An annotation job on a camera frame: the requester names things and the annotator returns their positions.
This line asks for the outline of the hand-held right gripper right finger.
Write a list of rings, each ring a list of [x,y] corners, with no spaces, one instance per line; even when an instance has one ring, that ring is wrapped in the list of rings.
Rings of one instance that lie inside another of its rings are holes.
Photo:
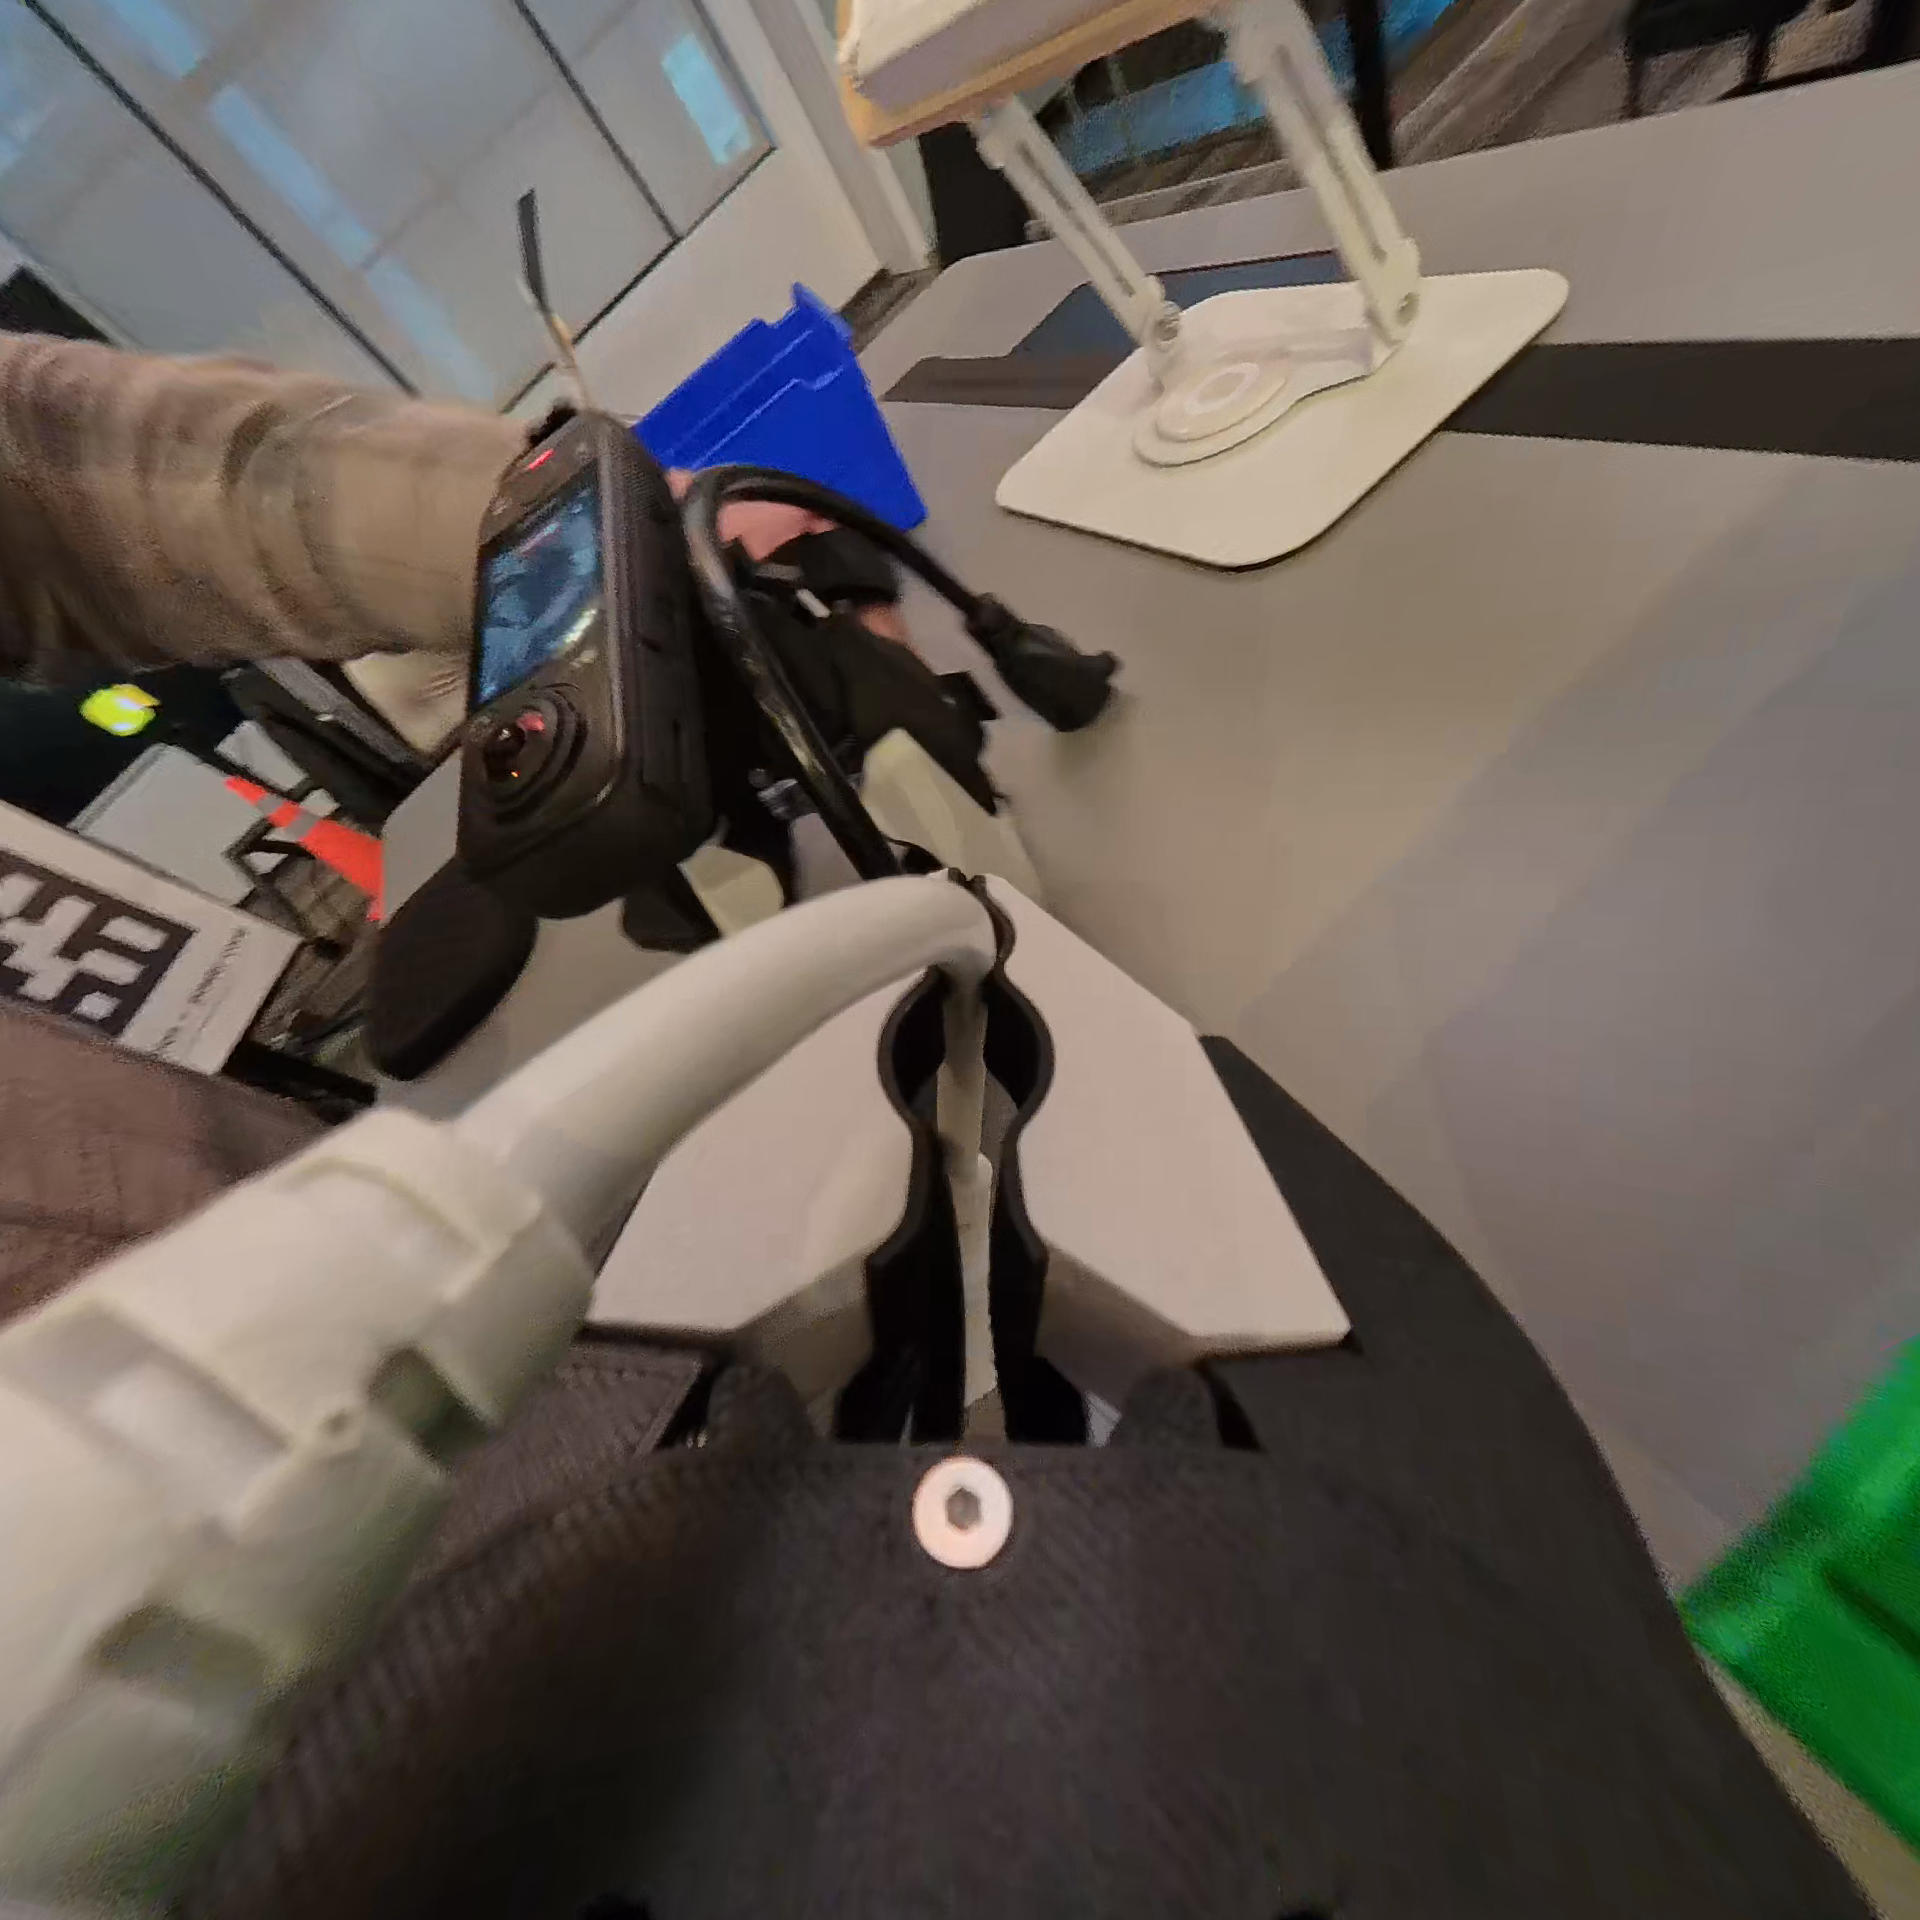
[[[1318,1352],[1352,1323],[1198,1031],[1007,879],[976,885],[1003,1430],[1084,1444],[1162,1371]]]

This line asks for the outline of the printed paper sheets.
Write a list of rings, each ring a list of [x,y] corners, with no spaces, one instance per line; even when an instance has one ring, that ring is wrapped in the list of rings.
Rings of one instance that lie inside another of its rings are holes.
[[[864,103],[903,114],[1020,64],[1114,10],[1115,3],[852,3],[836,64]]]

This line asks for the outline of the black tape strip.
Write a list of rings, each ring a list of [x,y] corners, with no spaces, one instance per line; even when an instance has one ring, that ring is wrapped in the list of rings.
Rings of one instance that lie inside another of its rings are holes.
[[[926,357],[892,405],[1064,414],[1111,389],[1123,415],[1157,407],[1120,389],[1101,352]],[[1439,400],[1439,430],[1531,442],[1749,451],[1858,463],[1918,460],[1918,340],[1531,343],[1474,395]]]

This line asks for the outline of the person's left hand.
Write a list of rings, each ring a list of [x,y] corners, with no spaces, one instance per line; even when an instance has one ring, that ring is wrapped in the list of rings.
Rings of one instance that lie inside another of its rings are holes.
[[[688,531],[695,516],[688,515],[686,495],[703,495],[707,492],[710,492],[710,486],[703,474],[691,468],[667,466],[663,468],[663,480],[667,482],[671,495],[678,502],[677,515],[682,544],[688,557],[693,559],[702,544]],[[720,495],[715,495],[715,501],[718,508],[708,544],[715,551],[738,544],[744,551],[744,556],[755,563],[773,557],[779,549],[797,540],[826,536],[838,531],[836,520],[829,516],[756,494],[723,492]]]

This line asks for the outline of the dark desk mat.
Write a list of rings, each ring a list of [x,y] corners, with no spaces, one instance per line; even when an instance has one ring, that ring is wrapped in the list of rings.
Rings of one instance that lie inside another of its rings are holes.
[[[1266,293],[1343,279],[1347,269],[1332,252],[1308,252],[1164,272],[1158,284],[1170,304],[1189,310],[1222,295]],[[1115,320],[1114,310],[1103,307],[1095,291],[1080,285],[1059,302],[1006,354],[1018,360],[1088,360],[1114,370],[1133,350],[1135,340]]]

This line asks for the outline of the blue plastic bin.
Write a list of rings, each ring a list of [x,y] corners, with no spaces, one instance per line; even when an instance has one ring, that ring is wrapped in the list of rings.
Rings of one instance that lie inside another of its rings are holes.
[[[751,463],[795,474],[914,532],[927,508],[883,415],[850,324],[795,284],[632,426],[663,468]]]

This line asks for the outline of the wooden board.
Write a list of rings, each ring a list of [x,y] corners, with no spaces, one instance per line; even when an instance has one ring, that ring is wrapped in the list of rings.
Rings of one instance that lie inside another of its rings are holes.
[[[842,3],[835,10],[835,60],[838,29],[847,19],[847,4],[852,3]],[[1056,38],[1029,60],[1006,64],[970,88],[950,91],[903,114],[879,112],[864,103],[852,93],[852,87],[842,77],[836,67],[842,100],[856,139],[868,149],[885,149],[918,136],[930,127],[966,124],[1010,96],[1068,79],[1095,60],[1123,53],[1158,31],[1181,28],[1206,11],[1206,3],[1115,3],[1115,10],[1103,14],[1103,19],[1090,21],[1086,28]]]

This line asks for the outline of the green plastic bin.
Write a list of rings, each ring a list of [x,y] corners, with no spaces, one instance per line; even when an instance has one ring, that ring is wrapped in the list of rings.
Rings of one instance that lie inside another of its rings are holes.
[[[1678,1611],[1693,1646],[1912,1853],[1916,1339]]]

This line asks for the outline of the white printed sign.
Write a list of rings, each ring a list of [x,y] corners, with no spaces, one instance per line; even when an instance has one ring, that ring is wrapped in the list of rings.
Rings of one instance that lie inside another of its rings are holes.
[[[216,1075],[302,940],[128,854],[3,804],[3,1002]]]

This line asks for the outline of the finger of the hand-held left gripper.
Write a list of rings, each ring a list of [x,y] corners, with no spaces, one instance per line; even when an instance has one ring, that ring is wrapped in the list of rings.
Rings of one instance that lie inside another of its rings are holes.
[[[894,728],[868,748],[868,815],[883,834],[918,848],[941,868],[995,876],[1043,901],[1040,876],[1013,812],[983,807],[912,734]]]
[[[698,848],[682,862],[682,876],[720,942],[788,907],[776,866],[733,848]]]

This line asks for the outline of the red plastic object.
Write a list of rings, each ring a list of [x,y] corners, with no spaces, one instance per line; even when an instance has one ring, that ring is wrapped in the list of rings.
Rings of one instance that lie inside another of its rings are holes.
[[[375,836],[328,813],[316,813],[244,774],[227,774],[224,784],[236,798],[251,804],[275,844],[317,859],[328,874],[364,893],[373,924],[387,918],[384,854]]]

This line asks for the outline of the person's left forearm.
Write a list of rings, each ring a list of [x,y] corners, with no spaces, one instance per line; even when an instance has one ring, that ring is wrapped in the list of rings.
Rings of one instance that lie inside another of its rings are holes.
[[[517,420],[221,357],[7,333],[3,676],[464,656]]]

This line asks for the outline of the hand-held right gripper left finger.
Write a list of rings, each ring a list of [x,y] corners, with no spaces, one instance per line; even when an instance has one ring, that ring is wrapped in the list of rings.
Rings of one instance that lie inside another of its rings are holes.
[[[960,1434],[970,986],[927,968],[862,999],[700,1122],[590,1323],[776,1370],[829,1434]]]

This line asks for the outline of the black monitor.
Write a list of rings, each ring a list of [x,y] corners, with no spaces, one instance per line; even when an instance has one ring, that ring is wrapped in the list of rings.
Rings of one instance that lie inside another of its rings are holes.
[[[160,696],[141,736],[115,738],[79,720],[79,696],[110,684],[138,684]],[[219,749],[244,722],[224,678],[200,667],[135,671],[108,667],[74,686],[3,684],[3,803],[48,826],[74,826],[156,748],[197,756]]]

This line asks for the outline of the white document stand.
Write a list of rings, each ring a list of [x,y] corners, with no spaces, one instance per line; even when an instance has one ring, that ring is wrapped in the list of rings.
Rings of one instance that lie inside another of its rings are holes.
[[[1320,40],[1291,3],[1218,19],[1347,269],[1343,280],[1235,293],[1189,310],[1125,247],[1018,100],[973,122],[983,160],[1064,242],[1135,340],[1120,389],[1069,410],[997,486],[1010,515],[1214,570],[1308,547],[1439,430],[1567,304],[1552,269],[1424,276]]]

